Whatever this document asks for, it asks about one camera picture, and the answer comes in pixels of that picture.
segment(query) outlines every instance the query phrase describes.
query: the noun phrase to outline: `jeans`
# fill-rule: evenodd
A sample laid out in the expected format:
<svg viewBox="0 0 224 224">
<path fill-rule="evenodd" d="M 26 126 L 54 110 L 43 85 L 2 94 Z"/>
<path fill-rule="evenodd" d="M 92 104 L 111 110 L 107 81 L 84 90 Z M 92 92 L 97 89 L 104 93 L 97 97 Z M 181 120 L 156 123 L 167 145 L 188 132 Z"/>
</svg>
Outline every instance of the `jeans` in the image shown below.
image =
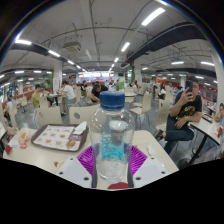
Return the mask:
<svg viewBox="0 0 224 224">
<path fill-rule="evenodd" d="M 194 138 L 194 132 L 184 125 L 181 129 L 177 129 L 176 120 L 168 117 L 166 124 L 166 138 L 167 141 L 164 150 L 167 154 L 172 152 L 173 147 L 177 144 L 177 141 L 190 141 Z"/>
</svg>

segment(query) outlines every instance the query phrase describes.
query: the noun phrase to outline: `blue bottle cap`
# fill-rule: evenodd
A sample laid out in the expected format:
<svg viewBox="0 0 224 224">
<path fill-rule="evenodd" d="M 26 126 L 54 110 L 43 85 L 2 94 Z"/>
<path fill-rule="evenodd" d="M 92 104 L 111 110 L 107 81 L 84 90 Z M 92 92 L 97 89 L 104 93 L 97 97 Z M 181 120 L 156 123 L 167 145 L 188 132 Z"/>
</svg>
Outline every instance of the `blue bottle cap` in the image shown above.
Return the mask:
<svg viewBox="0 0 224 224">
<path fill-rule="evenodd" d="M 125 94 L 120 91 L 103 91 L 100 93 L 100 106 L 104 110 L 116 111 L 124 108 Z"/>
</svg>

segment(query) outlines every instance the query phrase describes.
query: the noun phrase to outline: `sign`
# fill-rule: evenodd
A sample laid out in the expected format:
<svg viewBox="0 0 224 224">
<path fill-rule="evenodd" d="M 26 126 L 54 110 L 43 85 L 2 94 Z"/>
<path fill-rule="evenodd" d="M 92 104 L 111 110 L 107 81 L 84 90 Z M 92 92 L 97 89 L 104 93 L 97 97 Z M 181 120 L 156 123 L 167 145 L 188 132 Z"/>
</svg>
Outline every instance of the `sign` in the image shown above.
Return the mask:
<svg viewBox="0 0 224 224">
<path fill-rule="evenodd" d="M 57 91 L 60 88 L 59 78 L 53 78 L 53 91 Z"/>
</svg>

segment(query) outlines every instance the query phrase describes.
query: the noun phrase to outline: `hair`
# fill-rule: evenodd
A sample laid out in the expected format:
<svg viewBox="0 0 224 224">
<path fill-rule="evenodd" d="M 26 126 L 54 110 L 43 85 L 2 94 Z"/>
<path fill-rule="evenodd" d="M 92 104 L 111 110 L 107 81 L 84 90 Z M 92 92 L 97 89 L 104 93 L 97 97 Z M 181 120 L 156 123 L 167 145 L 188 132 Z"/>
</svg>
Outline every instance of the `hair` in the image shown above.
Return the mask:
<svg viewBox="0 0 224 224">
<path fill-rule="evenodd" d="M 94 86 L 93 86 L 93 90 L 96 91 L 97 89 L 100 88 L 100 84 L 99 83 L 96 83 Z"/>
<path fill-rule="evenodd" d="M 62 85 L 64 85 L 64 84 L 68 85 L 68 82 L 66 80 L 63 80 Z"/>
<path fill-rule="evenodd" d="M 38 89 L 38 88 L 40 88 L 40 84 L 35 85 L 35 89 Z"/>
<path fill-rule="evenodd" d="M 193 75 L 191 75 L 191 76 L 188 78 L 188 81 L 196 82 L 196 83 L 199 84 L 198 79 L 197 79 L 195 76 L 193 76 Z"/>
<path fill-rule="evenodd" d="M 137 83 L 137 80 L 135 80 L 134 81 L 134 84 L 137 86 L 137 88 L 138 88 L 138 83 Z"/>
</svg>

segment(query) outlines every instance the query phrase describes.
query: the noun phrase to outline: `plastic water bottle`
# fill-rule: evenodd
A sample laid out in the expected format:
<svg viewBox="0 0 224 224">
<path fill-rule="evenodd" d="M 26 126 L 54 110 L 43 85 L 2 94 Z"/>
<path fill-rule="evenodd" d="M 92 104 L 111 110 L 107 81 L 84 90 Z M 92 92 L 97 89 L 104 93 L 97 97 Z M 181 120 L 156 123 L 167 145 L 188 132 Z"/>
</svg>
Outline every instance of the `plastic water bottle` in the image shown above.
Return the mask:
<svg viewBox="0 0 224 224">
<path fill-rule="evenodd" d="M 135 130 L 132 114 L 124 108 L 125 94 L 100 93 L 100 108 L 89 121 L 96 169 L 107 183 L 119 183 L 128 167 Z"/>
</svg>

